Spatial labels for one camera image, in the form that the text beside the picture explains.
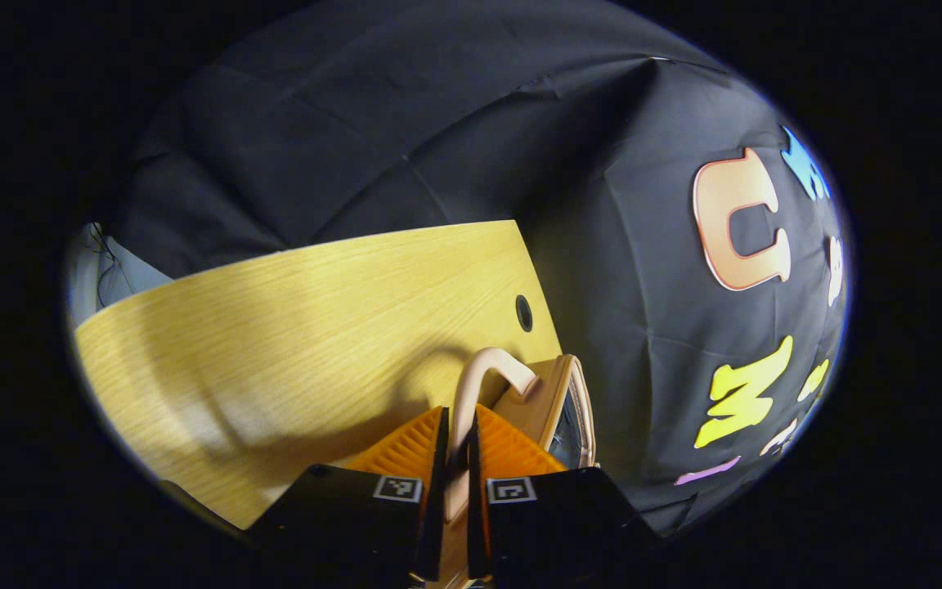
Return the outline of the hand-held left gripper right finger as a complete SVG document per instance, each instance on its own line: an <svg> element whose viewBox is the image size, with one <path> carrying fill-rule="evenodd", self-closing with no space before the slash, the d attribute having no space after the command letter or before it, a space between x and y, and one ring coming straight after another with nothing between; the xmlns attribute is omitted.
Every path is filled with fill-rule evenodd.
<svg viewBox="0 0 942 589"><path fill-rule="evenodd" d="M568 469L489 407L468 450L468 575L492 586L643 586L658 535L598 466Z"/></svg>

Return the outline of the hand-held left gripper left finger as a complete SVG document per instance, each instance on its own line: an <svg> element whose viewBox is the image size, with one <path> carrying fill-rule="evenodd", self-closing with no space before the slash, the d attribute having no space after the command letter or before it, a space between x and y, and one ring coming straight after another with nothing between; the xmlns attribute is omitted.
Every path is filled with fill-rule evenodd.
<svg viewBox="0 0 942 589"><path fill-rule="evenodd" d="M449 411L434 407L344 467L311 465L246 532L298 586L440 578Z"/></svg>

